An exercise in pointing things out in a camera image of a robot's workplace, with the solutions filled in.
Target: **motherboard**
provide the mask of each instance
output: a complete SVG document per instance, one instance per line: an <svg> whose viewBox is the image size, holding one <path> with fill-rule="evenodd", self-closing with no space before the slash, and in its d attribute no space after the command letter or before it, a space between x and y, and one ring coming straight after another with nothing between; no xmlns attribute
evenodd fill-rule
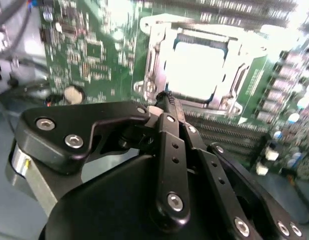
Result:
<svg viewBox="0 0 309 240"><path fill-rule="evenodd" d="M180 99L205 141L251 171L309 181L309 3L55 0L41 4L56 105Z"/></svg>

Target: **cable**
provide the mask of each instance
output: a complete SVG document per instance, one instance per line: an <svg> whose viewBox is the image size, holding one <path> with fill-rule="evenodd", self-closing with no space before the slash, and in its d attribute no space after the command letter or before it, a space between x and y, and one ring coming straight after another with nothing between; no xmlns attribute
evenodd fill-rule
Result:
<svg viewBox="0 0 309 240"><path fill-rule="evenodd" d="M25 13L25 16L24 16L22 25L20 27L20 30L15 37L15 40L13 41L13 43L8 48L6 48L5 50L0 52L0 60L9 58L16 51L16 49L17 49L17 47L18 47L18 45L19 45L19 43L20 43L20 41L21 41L21 39L24 35L26 27L28 25L30 15L31 15L31 9L28 8L26 13Z"/></svg>
<svg viewBox="0 0 309 240"><path fill-rule="evenodd" d="M0 14L0 27L7 22L15 13L21 9L21 7L27 2L27 0L15 0L11 2Z"/></svg>
<svg viewBox="0 0 309 240"><path fill-rule="evenodd" d="M0 101L0 110L1 110L1 113L2 113L5 121L8 123L11 132L13 134L15 134L15 129L14 129L12 123L11 123L11 120L10 120L10 117L8 115L7 109L6 109L6 107L3 105L3 103L1 101Z"/></svg>

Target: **cpu socket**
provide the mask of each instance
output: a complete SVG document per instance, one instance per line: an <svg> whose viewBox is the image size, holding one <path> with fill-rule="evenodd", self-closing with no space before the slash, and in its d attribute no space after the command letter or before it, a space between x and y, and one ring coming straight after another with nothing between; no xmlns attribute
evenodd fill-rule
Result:
<svg viewBox="0 0 309 240"><path fill-rule="evenodd" d="M243 28L197 23L171 14L143 17L149 35L143 81L134 91L149 103L172 91L184 106L207 114L236 116L237 102L252 61L267 54L267 40Z"/></svg>

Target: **screw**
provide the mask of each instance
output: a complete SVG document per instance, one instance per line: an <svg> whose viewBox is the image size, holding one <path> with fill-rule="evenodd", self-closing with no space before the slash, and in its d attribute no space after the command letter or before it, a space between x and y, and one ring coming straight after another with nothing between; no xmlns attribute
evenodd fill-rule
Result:
<svg viewBox="0 0 309 240"><path fill-rule="evenodd" d="M170 193L168 195L168 204L176 212L180 212L184 208L183 201L178 195L174 193Z"/></svg>
<svg viewBox="0 0 309 240"><path fill-rule="evenodd" d="M293 222L290 222L290 227L297 236L301 237L303 235L299 228L297 228L297 226Z"/></svg>
<svg viewBox="0 0 309 240"><path fill-rule="evenodd" d="M248 237L250 234L248 225L242 221L239 217L234 219L235 227L239 230L239 232L244 236Z"/></svg>
<svg viewBox="0 0 309 240"><path fill-rule="evenodd" d="M84 141L81 137L70 134L64 139L65 144L67 144L70 148L79 149L84 145Z"/></svg>
<svg viewBox="0 0 309 240"><path fill-rule="evenodd" d="M189 130L190 132L192 132L193 134L196 132L196 129L193 126L189 126Z"/></svg>
<svg viewBox="0 0 309 240"><path fill-rule="evenodd" d="M224 152L224 149L221 146L216 146L215 147L220 153Z"/></svg>
<svg viewBox="0 0 309 240"><path fill-rule="evenodd" d="M44 11L42 13L43 19L49 23L51 23L54 20L54 16L51 11Z"/></svg>
<svg viewBox="0 0 309 240"><path fill-rule="evenodd" d="M145 111L143 108L141 108L141 107L137 107L136 109L137 109L138 112L141 113L141 114L145 114L145 113L146 113L146 111Z"/></svg>
<svg viewBox="0 0 309 240"><path fill-rule="evenodd" d="M37 120L35 124L38 127L38 129L44 131L51 131L56 127L55 123L48 118L41 118Z"/></svg>
<svg viewBox="0 0 309 240"><path fill-rule="evenodd" d="M171 116L167 116L166 118L172 123L175 121Z"/></svg>
<svg viewBox="0 0 309 240"><path fill-rule="evenodd" d="M288 228L281 221L278 221L278 226L279 226L280 231L284 235L286 235L286 236L290 235Z"/></svg>

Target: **white connector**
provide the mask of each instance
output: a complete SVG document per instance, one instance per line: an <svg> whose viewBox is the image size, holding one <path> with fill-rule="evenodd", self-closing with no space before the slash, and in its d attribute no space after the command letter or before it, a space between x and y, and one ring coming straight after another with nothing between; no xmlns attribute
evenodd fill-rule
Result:
<svg viewBox="0 0 309 240"><path fill-rule="evenodd" d="M256 174L258 174L260 176L265 176L268 173L269 168L267 168L266 166L264 166L260 162L258 162L256 164L255 170L256 170Z"/></svg>
<svg viewBox="0 0 309 240"><path fill-rule="evenodd" d="M279 157L279 153L276 150L271 149L269 146L266 148L264 155L269 161L275 161Z"/></svg>

